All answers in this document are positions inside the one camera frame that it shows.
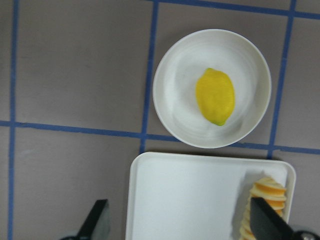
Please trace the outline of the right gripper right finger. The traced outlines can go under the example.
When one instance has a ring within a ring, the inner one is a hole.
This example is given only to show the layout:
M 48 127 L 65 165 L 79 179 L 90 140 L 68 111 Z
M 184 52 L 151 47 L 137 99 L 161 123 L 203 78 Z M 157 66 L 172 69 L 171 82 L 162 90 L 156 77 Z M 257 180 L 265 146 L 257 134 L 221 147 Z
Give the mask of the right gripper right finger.
M 251 198 L 250 229 L 257 240 L 291 240 L 294 233 L 262 197 Z

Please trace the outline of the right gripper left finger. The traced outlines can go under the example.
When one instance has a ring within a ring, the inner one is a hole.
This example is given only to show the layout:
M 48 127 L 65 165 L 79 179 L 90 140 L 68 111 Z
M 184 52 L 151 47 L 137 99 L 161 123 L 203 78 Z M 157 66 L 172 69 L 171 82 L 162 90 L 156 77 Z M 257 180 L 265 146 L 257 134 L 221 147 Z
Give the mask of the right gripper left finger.
M 110 207 L 108 199 L 97 200 L 78 233 L 63 240 L 107 240 L 110 235 Z

